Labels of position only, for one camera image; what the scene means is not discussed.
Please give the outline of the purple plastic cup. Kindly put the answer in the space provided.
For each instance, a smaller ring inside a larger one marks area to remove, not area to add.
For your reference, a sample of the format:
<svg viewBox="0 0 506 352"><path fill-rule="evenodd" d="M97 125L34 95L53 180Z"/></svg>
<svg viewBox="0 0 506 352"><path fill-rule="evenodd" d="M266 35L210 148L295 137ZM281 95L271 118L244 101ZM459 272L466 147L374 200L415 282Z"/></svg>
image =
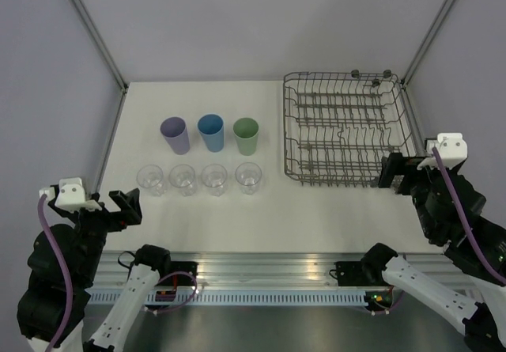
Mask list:
<svg viewBox="0 0 506 352"><path fill-rule="evenodd" d="M165 119L160 125L160 133L175 154L184 155L189 152L187 125L182 118L173 116Z"/></svg>

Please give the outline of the blue plastic cup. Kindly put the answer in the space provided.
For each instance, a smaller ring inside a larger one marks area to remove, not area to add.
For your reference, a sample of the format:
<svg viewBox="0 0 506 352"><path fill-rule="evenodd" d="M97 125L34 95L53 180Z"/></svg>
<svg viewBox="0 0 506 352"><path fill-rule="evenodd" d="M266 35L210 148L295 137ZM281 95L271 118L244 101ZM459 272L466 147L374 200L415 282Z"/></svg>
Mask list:
<svg viewBox="0 0 506 352"><path fill-rule="evenodd" d="M219 115L204 115L198 121L197 127L210 152L217 153L224 148L224 121Z"/></svg>

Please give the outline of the green plastic cup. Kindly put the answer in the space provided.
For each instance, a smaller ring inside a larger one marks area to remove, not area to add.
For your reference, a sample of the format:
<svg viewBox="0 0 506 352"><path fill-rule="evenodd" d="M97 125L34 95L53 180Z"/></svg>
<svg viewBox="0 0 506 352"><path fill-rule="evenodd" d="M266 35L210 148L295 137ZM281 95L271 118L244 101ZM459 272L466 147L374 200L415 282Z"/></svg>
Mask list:
<svg viewBox="0 0 506 352"><path fill-rule="evenodd" d="M259 125L252 118L241 118L233 124L233 133L239 152L251 156L257 149Z"/></svg>

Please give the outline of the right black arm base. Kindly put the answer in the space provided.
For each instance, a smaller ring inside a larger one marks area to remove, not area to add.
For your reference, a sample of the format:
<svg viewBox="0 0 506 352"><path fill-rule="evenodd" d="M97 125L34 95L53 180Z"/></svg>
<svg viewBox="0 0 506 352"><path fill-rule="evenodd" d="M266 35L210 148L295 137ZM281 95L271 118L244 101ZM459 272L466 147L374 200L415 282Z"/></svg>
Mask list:
<svg viewBox="0 0 506 352"><path fill-rule="evenodd" d="M337 261L335 276L340 286L371 286L374 281L367 276L360 261Z"/></svg>

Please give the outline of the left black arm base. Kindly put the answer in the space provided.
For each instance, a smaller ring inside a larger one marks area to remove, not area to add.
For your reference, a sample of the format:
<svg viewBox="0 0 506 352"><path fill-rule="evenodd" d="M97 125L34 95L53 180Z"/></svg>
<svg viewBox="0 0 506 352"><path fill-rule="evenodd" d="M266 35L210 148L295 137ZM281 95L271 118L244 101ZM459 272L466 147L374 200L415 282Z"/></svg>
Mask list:
<svg viewBox="0 0 506 352"><path fill-rule="evenodd" d="M191 287L193 278L197 278L198 264L195 261L171 261L169 268L161 277L172 274L171 277L157 283L160 287Z"/></svg>

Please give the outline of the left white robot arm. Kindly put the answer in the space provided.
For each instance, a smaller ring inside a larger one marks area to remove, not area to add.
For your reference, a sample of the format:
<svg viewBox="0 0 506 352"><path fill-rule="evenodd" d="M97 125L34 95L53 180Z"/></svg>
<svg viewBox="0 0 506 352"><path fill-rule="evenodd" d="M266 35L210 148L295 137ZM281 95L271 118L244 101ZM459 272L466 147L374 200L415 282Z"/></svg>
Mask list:
<svg viewBox="0 0 506 352"><path fill-rule="evenodd" d="M56 206L66 190L51 186L53 199L40 194L37 212L42 232L28 258L28 288L17 306L21 334L34 351L122 351L148 293L172 278L168 250L145 244L134 254L126 285L113 308L83 341L85 308L91 297L108 234L142 222L140 191L110 191L118 206L111 212L99 194L85 196L77 210Z"/></svg>

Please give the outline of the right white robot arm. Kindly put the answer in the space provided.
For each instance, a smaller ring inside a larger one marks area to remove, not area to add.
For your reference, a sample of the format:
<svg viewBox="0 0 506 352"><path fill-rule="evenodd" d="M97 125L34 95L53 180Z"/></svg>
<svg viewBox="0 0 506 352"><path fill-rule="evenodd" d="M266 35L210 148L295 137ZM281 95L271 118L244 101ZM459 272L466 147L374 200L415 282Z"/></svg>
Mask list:
<svg viewBox="0 0 506 352"><path fill-rule="evenodd" d="M417 269L399 252L377 243L361 258L361 276L371 285L385 283L408 293L444 320L472 351L505 349L505 229L486 219L485 196L441 157L434 168L421 167L421 157L391 153L382 160L377 181L389 188L400 178L398 194L411 198L428 243L441 249L440 259L466 297Z"/></svg>

